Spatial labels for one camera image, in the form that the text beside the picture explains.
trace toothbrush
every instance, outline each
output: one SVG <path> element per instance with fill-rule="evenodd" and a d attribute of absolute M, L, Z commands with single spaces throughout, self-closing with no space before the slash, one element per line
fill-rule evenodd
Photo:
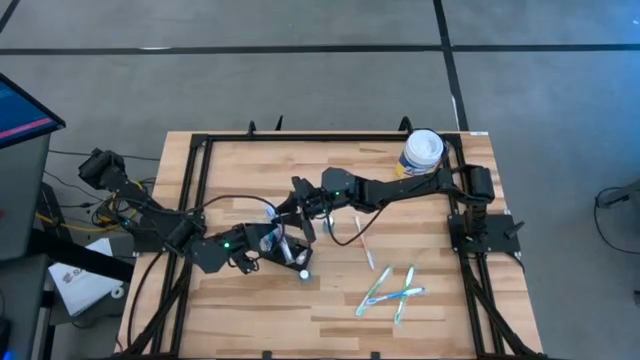
<path fill-rule="evenodd" d="M 371 298 L 371 299 L 367 299 L 367 306 L 371 306 L 374 304 L 379 303 L 380 301 L 383 300 L 390 300 L 390 299 L 397 299 L 397 298 L 401 298 L 403 296 L 414 296 L 414 295 L 420 295 L 424 292 L 426 292 L 427 289 L 420 287 L 420 288 L 413 288 L 413 289 L 408 289 L 408 290 L 404 290 L 404 291 L 400 291 L 397 293 L 391 293 L 389 295 L 385 295 L 385 296 L 381 296 L 379 298 Z"/>
<path fill-rule="evenodd" d="M 356 228 L 358 229 L 358 232 L 360 232 L 360 218 L 358 217 L 358 215 L 354 216 L 354 219 L 356 220 Z M 364 234 L 360 235 L 360 242 L 362 242 L 362 247 L 364 248 L 364 253 L 367 254 L 367 260 L 369 261 L 369 267 L 371 268 L 371 271 L 375 270 L 375 265 L 373 263 L 373 255 L 371 255 L 371 251 L 369 251 L 369 247 L 367 246 L 367 242 L 364 240 Z"/>
<path fill-rule="evenodd" d="M 409 286 L 411 286 L 411 280 L 413 280 L 413 273 L 415 271 L 415 266 L 409 266 L 409 271 L 407 272 L 407 278 L 404 281 L 404 288 L 402 290 L 408 290 Z M 396 314 L 393 316 L 393 323 L 399 324 L 402 319 L 402 311 L 404 310 L 404 305 L 407 303 L 407 297 L 403 296 L 400 299 L 400 304 L 398 305 L 398 310 Z"/>
<path fill-rule="evenodd" d="M 389 276 L 390 273 L 391 273 L 391 266 L 387 266 L 387 268 L 384 269 L 384 271 L 382 272 L 382 275 L 380 275 L 380 278 L 378 278 L 378 281 L 376 281 L 376 283 L 373 284 L 371 289 L 369 289 L 369 292 L 367 293 L 367 295 L 365 295 L 364 299 L 362 299 L 362 302 L 360 303 L 360 305 L 358 306 L 358 309 L 356 310 L 357 317 L 362 317 L 364 310 L 367 308 L 367 301 L 370 300 L 369 298 L 375 295 L 376 292 L 378 292 L 380 285 L 382 285 L 382 283 L 387 278 L 387 276 Z"/>

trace computer screen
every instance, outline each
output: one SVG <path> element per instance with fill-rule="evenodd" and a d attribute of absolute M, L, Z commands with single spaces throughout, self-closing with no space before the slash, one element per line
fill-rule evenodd
<path fill-rule="evenodd" d="M 64 127 L 64 121 L 0 74 L 0 148 Z"/>

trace gray floor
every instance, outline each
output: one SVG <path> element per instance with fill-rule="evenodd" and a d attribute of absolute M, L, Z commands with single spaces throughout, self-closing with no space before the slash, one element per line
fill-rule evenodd
<path fill-rule="evenodd" d="M 634 1 L 445 1 L 452 43 L 640 42 Z M 22 0 L 0 46 L 163 47 L 439 43 L 431 1 Z M 509 206 L 525 220 L 527 283 L 545 351 L 637 359 L 640 257 L 598 238 L 593 196 L 640 178 L 640 52 L 456 53 L 471 130 L 491 133 Z M 159 156 L 168 130 L 456 129 L 440 53 L 14 56 L 0 69 L 67 120 L 51 147 Z M 47 169 L 76 180 L 83 158 Z M 157 165 L 129 161 L 133 177 Z M 62 203 L 85 201 L 57 186 Z M 639 209 L 603 231 L 640 251 Z M 69 215 L 87 218 L 81 211 Z M 118 321 L 62 328 L 54 358 L 109 354 Z"/>

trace wooden table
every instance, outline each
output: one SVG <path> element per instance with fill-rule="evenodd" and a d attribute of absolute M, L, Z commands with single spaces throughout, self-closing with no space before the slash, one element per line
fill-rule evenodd
<path fill-rule="evenodd" d="M 191 135 L 167 135 L 153 193 L 165 207 L 178 205 Z M 467 163 L 492 171 L 496 199 L 490 212 L 503 212 L 506 203 L 489 137 L 474 133 L 461 133 L 461 137 Z M 320 175 L 329 166 L 366 178 L 394 180 L 402 147 L 400 142 L 216 142 L 205 200 L 222 194 L 252 194 L 278 204 L 292 189 L 291 176 L 305 177 L 319 186 Z M 192 206 L 195 190 L 190 193 Z M 264 205 L 251 200 L 220 201 L 205 214 L 211 234 L 240 222 L 265 220 Z M 338 239 L 356 233 L 354 214 L 352 209 L 334 212 Z M 389 206 L 366 233 L 375 272 L 359 242 L 339 247 L 318 224 L 310 283 L 300 283 L 294 272 L 267 261 L 251 275 L 226 266 L 205 275 L 194 267 L 180 356 L 259 358 L 262 351 L 270 350 L 274 357 L 288 358 L 368 358 L 373 351 L 381 352 L 382 358 L 475 358 L 459 261 L 451 250 L 446 225 L 448 214 L 448 200 L 441 195 Z M 363 224 L 370 219 L 370 215 L 359 216 Z M 144 255 L 136 263 L 119 332 L 123 344 L 133 289 L 152 258 Z M 134 337 L 157 308 L 166 258 L 158 261 L 141 290 Z M 393 325 L 396 301 L 376 305 L 357 320 L 356 307 L 382 269 L 386 265 L 394 269 L 382 292 L 397 291 L 411 263 L 417 267 L 413 283 L 425 286 L 429 294 L 409 299 L 402 324 Z M 525 344 L 541 351 L 522 269 L 504 254 L 489 255 L 488 263 L 498 309 Z M 492 351 L 486 315 L 483 310 L 480 314 L 485 346 Z M 163 350 L 169 347 L 173 310 L 167 319 Z"/>

